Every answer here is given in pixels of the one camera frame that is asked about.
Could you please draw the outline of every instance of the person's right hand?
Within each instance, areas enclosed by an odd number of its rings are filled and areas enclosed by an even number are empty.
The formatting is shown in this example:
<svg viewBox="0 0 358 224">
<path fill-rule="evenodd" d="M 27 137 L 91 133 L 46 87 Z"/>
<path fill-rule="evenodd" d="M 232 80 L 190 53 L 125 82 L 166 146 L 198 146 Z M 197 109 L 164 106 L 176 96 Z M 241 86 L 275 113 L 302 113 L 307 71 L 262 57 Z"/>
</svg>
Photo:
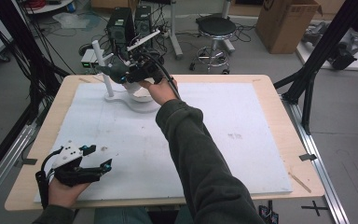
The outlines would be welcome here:
<svg viewBox="0 0 358 224">
<path fill-rule="evenodd" d="M 159 105 L 164 105 L 166 102 L 177 99 L 175 93 L 171 89 L 170 84 L 168 83 L 166 78 L 163 78 L 159 84 L 152 84 L 148 81 L 140 81 L 138 82 L 143 88 L 147 89 L 150 92 L 152 98 L 158 103 Z M 177 88 L 177 82 L 174 79 L 173 83 Z"/>
</svg>

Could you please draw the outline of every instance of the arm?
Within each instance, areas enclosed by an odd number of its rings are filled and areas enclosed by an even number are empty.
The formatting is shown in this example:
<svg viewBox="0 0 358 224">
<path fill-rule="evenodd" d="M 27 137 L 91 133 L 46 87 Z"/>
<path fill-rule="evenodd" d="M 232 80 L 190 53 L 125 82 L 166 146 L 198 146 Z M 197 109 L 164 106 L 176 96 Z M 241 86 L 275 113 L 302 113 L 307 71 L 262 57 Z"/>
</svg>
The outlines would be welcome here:
<svg viewBox="0 0 358 224">
<path fill-rule="evenodd" d="M 48 186 L 48 207 L 33 224 L 70 224 L 74 219 L 74 211 L 70 209 L 77 197 L 90 183 L 68 187 L 56 178 Z"/>
<path fill-rule="evenodd" d="M 156 102 L 162 105 L 156 122 L 169 142 L 194 222 L 264 223 L 255 211 L 248 189 L 229 171 L 203 124 L 202 112 L 161 91 L 167 89 L 142 85 L 148 86 Z"/>
</svg>

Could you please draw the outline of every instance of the person's left hand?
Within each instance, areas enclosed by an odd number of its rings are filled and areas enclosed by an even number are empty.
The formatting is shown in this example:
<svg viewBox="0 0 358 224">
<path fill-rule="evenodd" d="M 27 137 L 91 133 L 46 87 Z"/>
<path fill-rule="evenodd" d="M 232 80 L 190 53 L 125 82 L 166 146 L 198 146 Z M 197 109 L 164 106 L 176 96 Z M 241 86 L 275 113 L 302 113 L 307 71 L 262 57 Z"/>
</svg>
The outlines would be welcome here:
<svg viewBox="0 0 358 224">
<path fill-rule="evenodd" d="M 48 186 L 48 204 L 70 208 L 89 185 L 90 183 L 86 183 L 68 187 L 54 177 Z"/>
</svg>

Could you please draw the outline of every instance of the metal stool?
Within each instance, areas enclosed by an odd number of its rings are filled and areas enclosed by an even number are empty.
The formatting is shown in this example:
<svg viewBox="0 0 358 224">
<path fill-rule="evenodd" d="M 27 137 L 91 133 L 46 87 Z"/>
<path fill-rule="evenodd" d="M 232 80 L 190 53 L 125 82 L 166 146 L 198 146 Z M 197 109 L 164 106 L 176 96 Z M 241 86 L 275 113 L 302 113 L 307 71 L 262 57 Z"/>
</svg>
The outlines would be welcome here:
<svg viewBox="0 0 358 224">
<path fill-rule="evenodd" d="M 229 74 L 228 54 L 217 47 L 219 40 L 229 39 L 234 35 L 237 27 L 234 22 L 220 17 L 210 17 L 199 21 L 199 32 L 201 35 L 210 36 L 213 41 L 210 47 L 204 47 L 197 51 L 189 69 L 194 71 L 196 60 L 208 65 L 208 73 L 212 67 L 225 65 L 222 74 Z"/>
</svg>

